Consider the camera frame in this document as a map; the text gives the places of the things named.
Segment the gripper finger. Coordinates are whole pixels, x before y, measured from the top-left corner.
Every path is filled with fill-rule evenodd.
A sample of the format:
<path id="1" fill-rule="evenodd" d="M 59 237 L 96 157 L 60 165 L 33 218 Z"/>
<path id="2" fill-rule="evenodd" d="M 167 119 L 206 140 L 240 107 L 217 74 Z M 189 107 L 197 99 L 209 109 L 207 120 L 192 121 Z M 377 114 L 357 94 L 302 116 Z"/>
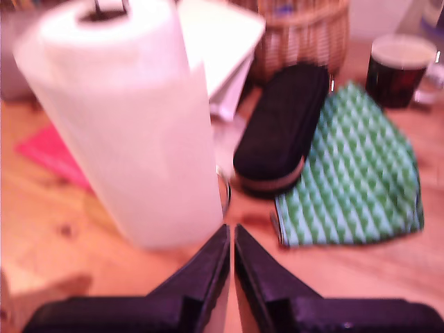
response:
<path id="1" fill-rule="evenodd" d="M 222 332 L 230 284 L 230 228 L 222 225 L 178 271 L 152 290 L 150 332 Z"/>
<path id="2" fill-rule="evenodd" d="M 291 300 L 321 297 L 280 265 L 242 225 L 234 230 L 234 270 L 244 332 L 299 332 Z"/>

